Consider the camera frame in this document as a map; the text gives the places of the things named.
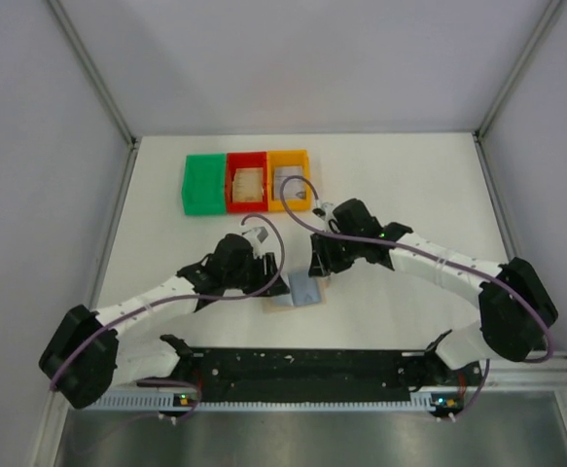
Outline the stack of cards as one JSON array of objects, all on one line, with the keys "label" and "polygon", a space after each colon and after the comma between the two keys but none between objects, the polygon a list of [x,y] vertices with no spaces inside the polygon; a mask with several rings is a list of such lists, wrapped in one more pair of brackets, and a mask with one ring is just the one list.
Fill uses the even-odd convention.
[{"label": "stack of cards", "polygon": [[306,185],[301,180],[301,165],[279,165],[274,168],[272,178],[272,196],[274,199],[301,200],[306,199]]}]

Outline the red plastic bin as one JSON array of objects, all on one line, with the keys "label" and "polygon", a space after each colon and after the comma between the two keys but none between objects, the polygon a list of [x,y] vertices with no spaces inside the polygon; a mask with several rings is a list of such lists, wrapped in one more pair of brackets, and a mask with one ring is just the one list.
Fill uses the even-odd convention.
[{"label": "red plastic bin", "polygon": [[266,152],[227,153],[225,201],[228,213],[266,212]]}]

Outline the beige card holder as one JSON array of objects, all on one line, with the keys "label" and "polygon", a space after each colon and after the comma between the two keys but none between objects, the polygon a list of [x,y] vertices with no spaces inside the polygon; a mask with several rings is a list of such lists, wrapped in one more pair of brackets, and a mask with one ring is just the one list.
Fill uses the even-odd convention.
[{"label": "beige card holder", "polygon": [[[322,305],[324,304],[327,299],[326,299],[326,289],[328,288],[328,282],[322,280],[322,279],[317,279],[320,283],[321,283],[321,287],[322,287],[322,291],[323,291],[323,302],[321,304],[318,305]],[[278,311],[288,311],[288,310],[292,310],[292,309],[297,309],[297,308],[302,308],[302,307],[291,307],[291,308],[275,308],[272,306],[271,304],[271,299],[272,298],[268,298],[265,300],[264,302],[264,306],[263,306],[263,310],[266,313],[270,313],[270,312],[278,312]]]}]

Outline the green plastic bin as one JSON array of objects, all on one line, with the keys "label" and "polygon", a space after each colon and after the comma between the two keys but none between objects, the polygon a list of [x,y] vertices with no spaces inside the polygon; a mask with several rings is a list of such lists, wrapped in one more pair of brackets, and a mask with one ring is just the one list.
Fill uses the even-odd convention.
[{"label": "green plastic bin", "polygon": [[226,163],[225,153],[186,157],[181,195],[187,216],[226,213]]}]

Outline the aluminium corner post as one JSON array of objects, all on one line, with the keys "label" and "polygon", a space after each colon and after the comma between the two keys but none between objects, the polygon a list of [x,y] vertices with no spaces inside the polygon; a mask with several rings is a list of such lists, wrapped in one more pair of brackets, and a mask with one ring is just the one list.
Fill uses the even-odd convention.
[{"label": "aluminium corner post", "polygon": [[84,73],[97,100],[109,117],[114,128],[117,130],[126,146],[132,149],[136,146],[137,137],[129,128],[126,118],[102,77],[99,68],[77,30],[75,23],[70,18],[63,2],[59,0],[44,0],[43,4],[47,7],[59,32],[65,39],[76,62]]},{"label": "aluminium corner post", "polygon": [[564,0],[548,1],[537,19],[527,40],[520,49],[512,67],[501,87],[495,93],[483,118],[474,132],[476,141],[481,144],[500,117],[512,94],[524,78],[539,49],[545,43],[553,27],[559,20],[566,5]]}]

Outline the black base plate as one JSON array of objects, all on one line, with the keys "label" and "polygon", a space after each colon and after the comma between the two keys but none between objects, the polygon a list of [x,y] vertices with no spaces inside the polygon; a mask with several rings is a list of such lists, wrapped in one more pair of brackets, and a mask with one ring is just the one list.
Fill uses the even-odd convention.
[{"label": "black base plate", "polygon": [[480,383],[480,365],[450,370],[424,352],[194,347],[168,380],[194,384],[204,403],[400,402],[431,386]]}]

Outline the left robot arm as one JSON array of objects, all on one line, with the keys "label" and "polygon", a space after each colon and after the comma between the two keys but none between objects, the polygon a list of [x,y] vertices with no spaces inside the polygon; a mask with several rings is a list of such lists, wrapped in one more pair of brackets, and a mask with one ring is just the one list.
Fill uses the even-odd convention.
[{"label": "left robot arm", "polygon": [[80,410],[116,386],[169,377],[190,349],[156,328],[217,302],[287,294],[276,255],[263,249],[267,236],[264,228],[228,233],[212,253],[145,293],[68,310],[39,360],[51,389]]}]

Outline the yellow plastic bin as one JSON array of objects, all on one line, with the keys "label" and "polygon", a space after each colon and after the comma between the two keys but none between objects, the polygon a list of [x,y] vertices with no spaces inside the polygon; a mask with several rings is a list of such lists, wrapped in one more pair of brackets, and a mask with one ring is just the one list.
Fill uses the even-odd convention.
[{"label": "yellow plastic bin", "polygon": [[266,152],[267,208],[269,212],[284,210],[284,198],[292,211],[306,211],[312,202],[311,189],[301,180],[310,178],[306,150],[277,150]]}]

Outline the right aluminium corner post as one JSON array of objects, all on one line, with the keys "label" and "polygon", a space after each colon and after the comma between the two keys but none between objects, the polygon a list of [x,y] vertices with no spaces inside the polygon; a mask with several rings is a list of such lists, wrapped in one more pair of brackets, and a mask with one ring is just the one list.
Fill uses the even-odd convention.
[{"label": "right aluminium corner post", "polygon": [[548,1],[537,19],[527,40],[520,49],[512,67],[501,87],[495,93],[483,118],[474,132],[476,141],[481,144],[500,117],[512,94],[524,78],[539,49],[545,43],[553,27],[559,20],[566,5],[564,0]]}]

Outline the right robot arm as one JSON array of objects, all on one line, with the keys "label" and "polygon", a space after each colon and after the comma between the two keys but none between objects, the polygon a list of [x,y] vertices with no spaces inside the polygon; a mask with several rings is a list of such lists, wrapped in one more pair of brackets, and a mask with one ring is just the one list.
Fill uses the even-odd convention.
[{"label": "right robot arm", "polygon": [[409,226],[381,225],[357,198],[338,206],[319,202],[312,212],[324,221],[326,231],[310,237],[310,276],[328,277],[363,259],[432,282],[478,310],[477,321],[442,333],[427,347],[450,370],[495,357],[524,362],[549,341],[545,331],[558,312],[527,261],[483,261],[441,247]]}]

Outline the left aluminium corner post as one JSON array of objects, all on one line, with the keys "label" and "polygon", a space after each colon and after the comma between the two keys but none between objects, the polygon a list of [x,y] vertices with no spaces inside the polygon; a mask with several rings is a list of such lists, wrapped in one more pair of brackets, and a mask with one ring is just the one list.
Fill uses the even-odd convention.
[{"label": "left aluminium corner post", "polygon": [[129,128],[126,118],[102,77],[99,68],[77,30],[75,23],[70,18],[63,2],[59,0],[44,0],[43,4],[47,7],[59,32],[65,39],[76,62],[84,73],[97,100],[109,117],[114,128],[117,130],[126,146],[132,149],[136,146],[137,137]]}]

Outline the beige card holders stack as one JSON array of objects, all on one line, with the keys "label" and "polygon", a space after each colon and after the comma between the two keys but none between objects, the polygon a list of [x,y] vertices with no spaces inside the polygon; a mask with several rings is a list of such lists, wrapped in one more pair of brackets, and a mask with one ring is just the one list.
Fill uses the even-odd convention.
[{"label": "beige card holders stack", "polygon": [[259,167],[239,168],[232,178],[231,200],[236,203],[261,202],[263,196],[263,170]]}]

